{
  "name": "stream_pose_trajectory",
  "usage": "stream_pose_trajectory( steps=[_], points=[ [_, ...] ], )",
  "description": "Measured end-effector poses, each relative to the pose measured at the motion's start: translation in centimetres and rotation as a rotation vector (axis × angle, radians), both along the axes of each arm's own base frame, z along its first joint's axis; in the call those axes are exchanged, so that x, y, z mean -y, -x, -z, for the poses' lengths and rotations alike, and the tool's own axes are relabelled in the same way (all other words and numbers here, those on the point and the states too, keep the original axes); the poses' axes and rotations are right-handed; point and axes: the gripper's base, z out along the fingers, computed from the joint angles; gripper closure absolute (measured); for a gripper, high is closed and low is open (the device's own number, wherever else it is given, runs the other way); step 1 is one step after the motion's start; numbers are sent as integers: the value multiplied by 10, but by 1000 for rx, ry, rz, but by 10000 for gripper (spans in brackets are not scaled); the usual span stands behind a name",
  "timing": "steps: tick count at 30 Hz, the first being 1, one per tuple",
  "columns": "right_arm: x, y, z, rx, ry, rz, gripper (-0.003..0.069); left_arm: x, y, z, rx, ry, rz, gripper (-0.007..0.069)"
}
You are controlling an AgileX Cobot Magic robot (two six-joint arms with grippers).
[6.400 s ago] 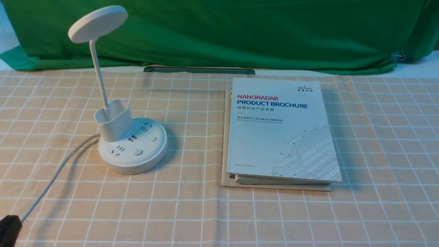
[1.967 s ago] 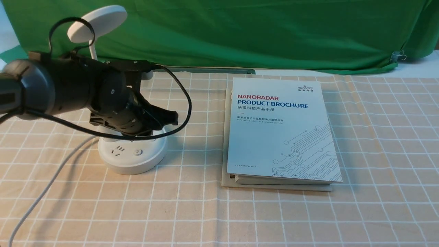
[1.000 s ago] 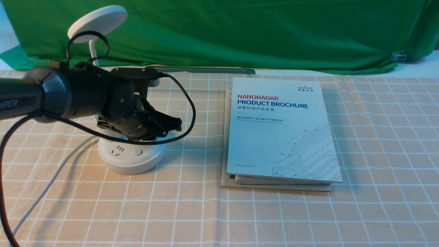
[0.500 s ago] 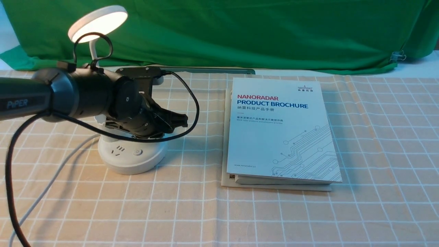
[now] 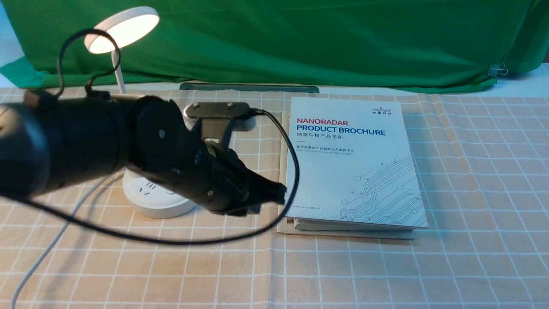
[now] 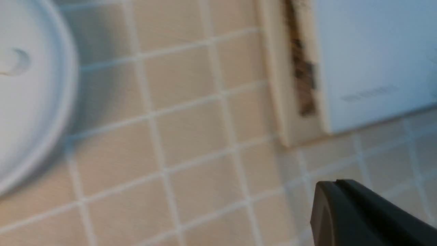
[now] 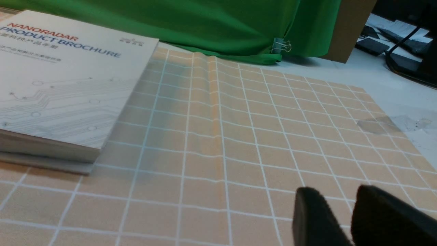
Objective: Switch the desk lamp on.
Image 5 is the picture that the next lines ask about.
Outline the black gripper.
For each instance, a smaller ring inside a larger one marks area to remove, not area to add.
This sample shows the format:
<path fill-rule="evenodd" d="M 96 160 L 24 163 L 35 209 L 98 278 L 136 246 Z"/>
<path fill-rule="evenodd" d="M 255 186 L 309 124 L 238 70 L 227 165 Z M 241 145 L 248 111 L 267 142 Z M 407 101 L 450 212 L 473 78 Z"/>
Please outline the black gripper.
<path fill-rule="evenodd" d="M 286 203 L 287 188 L 249 170 L 235 151 L 213 142 L 200 142 L 183 167 L 172 167 L 167 190 L 219 215 L 259 214 L 261 205 Z"/>

